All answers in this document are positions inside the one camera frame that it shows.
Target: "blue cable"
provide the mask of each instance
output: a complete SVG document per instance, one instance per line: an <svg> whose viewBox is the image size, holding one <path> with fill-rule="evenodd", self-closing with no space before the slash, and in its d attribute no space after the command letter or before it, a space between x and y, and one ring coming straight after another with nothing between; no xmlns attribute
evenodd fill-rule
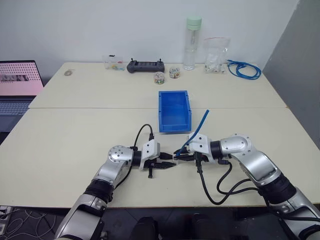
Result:
<svg viewBox="0 0 320 240"><path fill-rule="evenodd" d="M181 152L183 151L184 147L185 147L186 145L188 145L188 144L191 142L191 140L198 134L198 132L200 131L202 125L204 124L204 122L205 122L205 120L206 120L206 117L207 117L208 113L209 113L209 110L207 109L207 110L205 111L202 119L201 119L201 122L200 122L199 126L198 126L197 129L195 130L194 134L188 139L188 141L186 141L186 142L182 145L182 147L180 148L180 150L175 154L177 157L180 156L180 154L181 154Z"/></svg>
<svg viewBox="0 0 320 240"><path fill-rule="evenodd" d="M228 59L228 62L229 62L228 63L228 69L229 69L230 73L232 73L236 77L247 79L247 80L256 80L261 75L260 68L258 68L257 66L254 66L254 65L252 65L250 63L243 62L243 61L233 61L233 60L229 60L229 59ZM231 69L230 69L230 66L232 66L232 65L236 65L235 73L233 73L231 71ZM248 75L242 74L239 70L243 69L245 67L251 67L251 68L255 69L255 71L256 71L255 75L248 76Z"/></svg>

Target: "black wire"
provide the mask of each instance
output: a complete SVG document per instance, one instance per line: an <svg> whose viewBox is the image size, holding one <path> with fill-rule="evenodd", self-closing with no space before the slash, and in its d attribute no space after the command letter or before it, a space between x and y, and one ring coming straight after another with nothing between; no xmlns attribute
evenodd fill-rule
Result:
<svg viewBox="0 0 320 240"><path fill-rule="evenodd" d="M138 138L139 138L139 135L140 135L142 129L143 129L145 126L148 126L148 127L150 128L150 134L151 134L151 135L154 134L153 131L152 131L151 125L150 125L150 124L144 124L144 125L140 128L140 130L138 131L138 134L137 134L136 137L135 137L135 141L134 141L134 145L133 145L134 147L137 145L137 140L138 140Z"/></svg>
<svg viewBox="0 0 320 240"><path fill-rule="evenodd" d="M125 177L115 186L114 189L117 189L117 187L119 187L119 186L127 179L127 177L129 176L129 174L130 174L130 172L131 172L131 169L132 169L132 165L130 166L128 173L127 173L127 174L125 175Z"/></svg>
<svg viewBox="0 0 320 240"><path fill-rule="evenodd" d="M49 223L48 219L46 218L46 216L44 216L43 219L44 219L44 221L46 222L47 226L49 227L50 232L52 232L53 235L56 235L56 232L54 231L54 229L52 228L52 226L50 226L50 223Z"/></svg>
<svg viewBox="0 0 320 240"><path fill-rule="evenodd" d="M222 183L222 181L229 175L229 173L231 172L232 170L232 164L231 162L228 163L229 164L229 169L228 171L226 171L226 173L219 179L218 183L216 184L216 190L221 193L221 194L224 194L224 195L227 195L228 192L225 192L225 191L222 191L220 190L220 185ZM246 178L244 180L242 180L241 182L242 183L245 183L245 182L250 182L251 180L249 178ZM240 190L237 190L237 191L233 191L230 193L230 195L234 195L234 194L240 194L240 193L243 193L245 191L250 191L250 190L255 190L255 191L258 191L258 188L256 187L247 187L247 188L244 188L244 189L240 189Z"/></svg>
<svg viewBox="0 0 320 240"><path fill-rule="evenodd" d="M208 192L208 190L207 190L206 183L205 183L205 179L204 179L204 175L203 175L202 171L199 170L198 172L199 172L199 174L200 174L200 178L201 178L203 190L204 190L206 196L208 197L208 199L210 200L210 202L213 203L214 205L221 205L221 204L223 204L223 203L227 200L227 198L232 195L231 193L233 192L233 190L235 190L240 184L242 184L242 183L244 183L244 182L247 181L246 179L239 181L237 184L235 184L235 185L230 189L229 192L227 192L227 194L224 196L224 198L223 198L221 201L214 201L214 200L211 198L211 196L210 196L210 194L209 194L209 192Z"/></svg>
<svg viewBox="0 0 320 240"><path fill-rule="evenodd" d="M247 179L243 179L241 181L239 181L238 183L236 183L231 189L229 192L224 192L224 191L221 191L219 189L219 186L221 184L221 182L223 181L223 179L226 178L226 176L231 172L232 170L232 164L231 162L229 162L229 169L228 171L220 178L220 180L218 181L218 184L216 186L216 189L218 190L219 193L221 194L225 194L224 198L221 200L221 201L214 201L208 190L207 190L207 187L206 187L206 183L205 183L205 179L204 179L204 175L202 173L202 170L201 170L201 167L198 167L198 172L200 174L200 177L201 177L201 182L202 182L202 186L203 186L203 189L204 189L204 192L206 194L206 196L208 197L208 199L210 200L211 203L213 203L214 205L221 205L223 204L227 198L230 196L230 195L233 195L233 194L237 194L237 193L242 193L244 191L248 191L248 190L256 190L256 191L259 191L258 188L255 188L255 187L247 187L247 188L244 188L244 189L241 189L241 190L238 190L238 191L233 191L234 189L236 189L240 184L242 183L245 183L245 182L248 182L250 181L249 178ZM279 214L278 212L276 212L275 210L273 210L271 207L270 207L270 203L269 201L267 200L267 198L265 196L262 196L264 201L265 201L265 205L268 209L268 211L273 214L274 216L280 218L280 219L284 219L284 220L291 220L291 221L308 221L308 222L320 222L320 218L317 218L317 217L300 217L300 216L286 216L286 215L281 215Z"/></svg>
<svg viewBox="0 0 320 240"><path fill-rule="evenodd" d="M280 219L285 219L285 220L292 220L292 221L310 221L310 222L320 222L320 218L317 217L302 217L302 216L285 216L285 215L281 215L278 212L276 212L275 210L273 210L270 207L270 203L267 200L266 197L262 196L264 201L265 201L265 205L266 208L269 210L269 212L273 215L275 215L276 217L280 218Z"/></svg>
<svg viewBox="0 0 320 240"><path fill-rule="evenodd" d="M153 134L154 134L153 131L152 131L152 126L151 126L150 124L148 124L148 123L144 124L144 125L140 128L140 130L138 131L138 134L137 134L136 137L135 137L135 141L134 141L134 145L133 145L134 147L137 145L137 141L138 141L139 135L140 135L142 129L143 129L145 126L148 126L148 127L150 128L150 135L153 135ZM127 177L129 176L129 174L130 174L130 172L131 172L131 169L132 169L132 164L131 164L131 166L130 166L130 168L129 168L128 173L127 173L127 174L125 175L125 177L115 186L114 189L117 189L117 187L119 187L119 186L127 179Z"/></svg>
<svg viewBox="0 0 320 240"><path fill-rule="evenodd" d="M14 213L18 213L18 212L24 212L25 210L24 209L18 209L18 210L13 210L13 211L11 211L11 212L9 212L9 213L6 213L6 214L4 214L4 215L0 215L0 220L2 219L5 219L8 215L10 215L10 214L14 214Z"/></svg>

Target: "tabletop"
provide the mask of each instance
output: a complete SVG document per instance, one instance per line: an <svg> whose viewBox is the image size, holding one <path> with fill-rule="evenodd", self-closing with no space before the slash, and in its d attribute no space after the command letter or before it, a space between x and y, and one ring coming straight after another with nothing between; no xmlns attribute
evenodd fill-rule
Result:
<svg viewBox="0 0 320 240"><path fill-rule="evenodd" d="M192 109L192 130L205 110ZM70 208L81 195L115 145L132 146L137 131L149 123L161 151L172 153L186 134L158 132L157 109L29 109L0 145L0 205ZM200 130L213 141L242 133L266 153L293 185L313 203L320 202L320 152L288 108L210 109ZM142 131L137 145L148 141ZM235 161L221 188L229 190L247 178ZM215 200L218 179L227 166L203 164L207 188ZM170 169L133 168L114 191L108 207L213 206L207 199L194 162ZM252 186L251 182L243 187ZM232 195L222 206L263 206L253 191Z"/></svg>
<svg viewBox="0 0 320 240"><path fill-rule="evenodd" d="M181 69L169 77L170 66ZM105 69L103 63L67 62L56 72L30 108L158 108L158 91L187 90L191 108L284 108L285 103L262 74L246 80L231 73L205 73L199 64L186 71L165 65L165 83L152 72ZM72 75L65 76L67 70ZM250 73L250 68L242 69Z"/></svg>

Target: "game controller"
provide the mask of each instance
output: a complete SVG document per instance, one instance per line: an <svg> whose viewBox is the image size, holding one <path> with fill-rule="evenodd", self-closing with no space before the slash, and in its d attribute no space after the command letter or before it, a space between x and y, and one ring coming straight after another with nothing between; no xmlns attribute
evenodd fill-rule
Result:
<svg viewBox="0 0 320 240"><path fill-rule="evenodd" d="M129 73L134 72L148 72L148 73L155 73L155 72L165 72L165 64L161 61L136 61L131 58L131 62L126 66L126 69Z"/></svg>

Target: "gray wall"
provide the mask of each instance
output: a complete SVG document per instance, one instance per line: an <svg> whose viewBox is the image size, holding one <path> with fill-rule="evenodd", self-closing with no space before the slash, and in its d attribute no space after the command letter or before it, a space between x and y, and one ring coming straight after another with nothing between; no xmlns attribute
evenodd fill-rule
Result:
<svg viewBox="0 0 320 240"><path fill-rule="evenodd" d="M263 73L319 148L319 0L298 3Z"/></svg>

